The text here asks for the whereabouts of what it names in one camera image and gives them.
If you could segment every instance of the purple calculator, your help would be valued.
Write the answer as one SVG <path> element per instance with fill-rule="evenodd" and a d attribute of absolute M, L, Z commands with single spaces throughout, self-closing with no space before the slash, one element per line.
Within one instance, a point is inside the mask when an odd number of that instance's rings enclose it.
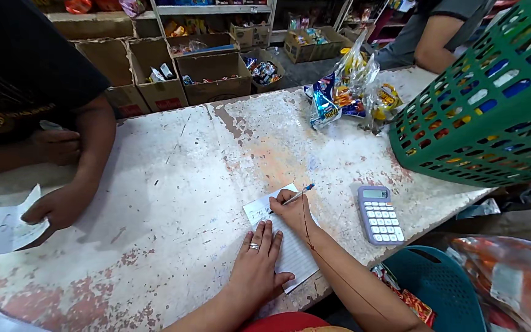
<path fill-rule="evenodd" d="M 387 187 L 363 185 L 358 188 L 360 213 L 368 240 L 376 246 L 404 243 L 401 223 L 396 218 Z"/>

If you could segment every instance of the red string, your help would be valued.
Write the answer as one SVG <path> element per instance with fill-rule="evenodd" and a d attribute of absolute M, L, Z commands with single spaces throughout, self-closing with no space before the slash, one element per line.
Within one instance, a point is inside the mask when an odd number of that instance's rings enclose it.
<path fill-rule="evenodd" d="M 334 268 L 333 268 L 333 267 L 332 267 L 332 266 L 331 266 L 331 265 L 330 265 L 330 264 L 329 264 L 329 263 L 328 263 L 328 262 L 327 262 L 327 261 L 321 256 L 321 254 L 319 254 L 319 253 L 317 252 L 317 250 L 314 248 L 313 243 L 310 241 L 310 237 L 309 237 L 309 228 L 308 228 L 307 225 L 306 225 L 306 209 L 305 209 L 305 200 L 304 200 L 304 198 L 302 199 L 302 202 L 303 202 L 303 217 L 305 218 L 306 238 L 309 240 L 310 250 L 312 250 L 312 251 L 313 251 L 314 253 L 316 253 L 319 257 L 321 257 L 321 259 L 324 261 L 324 263 L 327 264 L 327 266 L 328 266 L 329 268 L 331 268 L 331 270 L 333 270 L 333 271 L 335 272 L 335 274 L 336 274 L 338 277 L 340 277 L 341 280 L 343 280 L 344 283 L 347 283 L 348 286 L 349 286 L 354 292 L 356 292 L 356 294 L 358 294 L 358 295 L 359 295 L 364 301 L 366 301 L 366 303 L 368 303 L 368 304 L 372 307 L 372 309 L 376 310 L 376 312 L 379 313 L 379 314 L 382 316 L 382 318 L 388 320 L 386 317 L 384 317 L 384 315 L 383 315 L 381 312 L 378 311 L 378 309 L 376 309 L 376 308 L 375 308 L 370 302 L 368 302 L 368 300 L 365 299 L 365 298 L 362 296 L 362 294 L 358 293 L 358 291 L 355 290 L 354 287 L 352 287 L 352 286 L 351 286 L 351 285 L 350 285 L 345 279 L 343 279 L 343 277 L 342 277 L 339 273 L 337 273 L 337 271 L 335 271 L 335 269 L 334 269 Z"/>

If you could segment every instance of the green basket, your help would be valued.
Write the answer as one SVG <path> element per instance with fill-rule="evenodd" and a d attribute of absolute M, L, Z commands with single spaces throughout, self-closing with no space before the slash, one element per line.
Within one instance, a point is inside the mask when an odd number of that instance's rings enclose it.
<path fill-rule="evenodd" d="M 531 0 L 513 6 L 397 114 L 402 167 L 498 187 L 531 180 Z"/>

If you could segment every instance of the notepad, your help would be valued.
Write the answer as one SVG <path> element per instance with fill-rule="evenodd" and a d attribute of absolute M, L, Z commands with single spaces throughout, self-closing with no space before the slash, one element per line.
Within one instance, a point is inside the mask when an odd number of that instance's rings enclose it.
<path fill-rule="evenodd" d="M 253 225 L 253 229 L 256 228 L 257 223 L 261 220 L 270 219 L 274 234 L 276 234 L 278 230 L 281 230 L 284 234 L 284 237 L 282 238 L 280 254 L 278 256 L 278 260 L 276 261 L 276 267 L 274 270 L 276 273 L 292 272 L 294 274 L 295 279 L 283 285 L 284 292 L 288 294 L 299 284 L 308 279 L 309 276 L 312 276 L 315 272 L 317 272 L 319 267 L 314 261 L 313 256 L 310 254 L 310 250 L 302 242 L 302 240 L 300 240 L 298 235 L 296 235 L 275 213 L 271 215 L 269 214 L 269 197 L 277 197 L 278 193 L 282 189 L 289 189 L 293 192 L 298 192 L 296 186 L 291 183 L 284 188 L 278 189 L 269 195 L 245 205 L 243 210 L 245 210 L 247 218 L 249 218 L 249 221 Z"/>
<path fill-rule="evenodd" d="M 22 204 L 0 207 L 0 254 L 29 245 L 46 231 L 48 220 L 33 226 L 21 220 L 24 212 L 41 196 L 40 185 L 37 184 Z"/>

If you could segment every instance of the gray shirt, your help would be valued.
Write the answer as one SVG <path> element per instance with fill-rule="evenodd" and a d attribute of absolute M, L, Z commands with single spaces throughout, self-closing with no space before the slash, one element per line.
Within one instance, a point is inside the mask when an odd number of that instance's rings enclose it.
<path fill-rule="evenodd" d="M 429 3 L 421 0 L 418 12 L 409 19 L 395 41 L 379 51 L 376 59 L 380 63 L 380 69 L 414 64 L 415 48 L 421 39 L 427 20 L 434 15 L 450 16 L 464 21 L 460 30 L 445 46 L 447 50 L 454 52 L 458 46 L 470 38 L 483 17 L 491 11 L 494 3 L 495 0 L 430 0 Z"/>

